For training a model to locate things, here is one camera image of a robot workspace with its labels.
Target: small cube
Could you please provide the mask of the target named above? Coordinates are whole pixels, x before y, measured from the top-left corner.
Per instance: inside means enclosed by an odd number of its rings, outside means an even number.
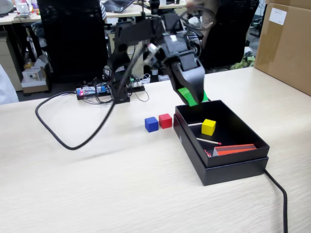
[[[146,130],[150,133],[157,131],[159,130],[159,122],[154,116],[150,118],[146,118],[145,127],[146,127]]]
[[[215,131],[216,122],[213,120],[205,119],[202,124],[202,133],[212,136]]]
[[[172,127],[172,118],[169,114],[159,115],[159,125],[166,129]]]

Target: office chair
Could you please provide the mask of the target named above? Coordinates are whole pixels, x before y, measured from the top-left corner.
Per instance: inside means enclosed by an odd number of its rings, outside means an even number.
[[[98,0],[38,0],[54,82],[102,77],[108,53]]]
[[[220,0],[200,60],[205,69],[229,66],[242,60],[246,34],[259,0]]]

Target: red cube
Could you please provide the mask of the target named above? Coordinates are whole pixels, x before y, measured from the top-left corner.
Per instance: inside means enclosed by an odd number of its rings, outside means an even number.
[[[159,115],[159,125],[166,129],[172,127],[172,118],[169,114]]]

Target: wooden table surface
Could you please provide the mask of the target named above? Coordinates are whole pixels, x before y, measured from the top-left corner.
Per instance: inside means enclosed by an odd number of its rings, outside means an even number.
[[[146,6],[150,6],[149,2],[144,2],[144,4]],[[174,9],[174,8],[183,8],[183,7],[186,7],[187,3],[184,1],[184,2],[181,2],[179,4],[167,4],[167,5],[160,5],[159,6],[159,9]]]
[[[173,128],[145,130],[145,118],[172,116],[182,103],[170,82],[145,87],[148,102],[132,95],[117,105],[76,151],[37,120],[42,100],[0,106],[1,233],[283,232],[283,196],[267,176],[203,186]],[[289,232],[310,232],[311,97],[255,68],[209,74],[205,90],[270,145],[267,170],[287,191]],[[108,108],[62,96],[39,113],[76,146]]]
[[[123,17],[137,17],[141,15],[142,8],[139,5],[130,5],[121,13],[106,12],[107,18],[123,18]],[[144,12],[147,16],[151,15],[151,11],[144,8]],[[0,25],[9,25],[12,23],[33,23],[41,21],[41,16],[37,14],[30,14],[29,18],[26,19],[14,19],[17,13],[9,13],[8,16],[0,18]]]

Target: wooden block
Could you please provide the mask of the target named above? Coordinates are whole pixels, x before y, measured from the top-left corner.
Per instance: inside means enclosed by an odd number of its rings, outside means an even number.
[[[256,150],[255,145],[254,144],[244,144],[244,145],[215,147],[214,152],[213,152],[213,156],[232,154],[232,153],[249,151],[249,150]]]
[[[146,118],[145,119],[145,128],[150,133],[159,130],[158,120],[154,116],[150,117],[150,118]]]
[[[202,124],[202,133],[212,136],[215,131],[216,122],[213,120],[205,119]]]
[[[166,129],[172,127],[172,118],[169,114],[159,115],[159,125]]]

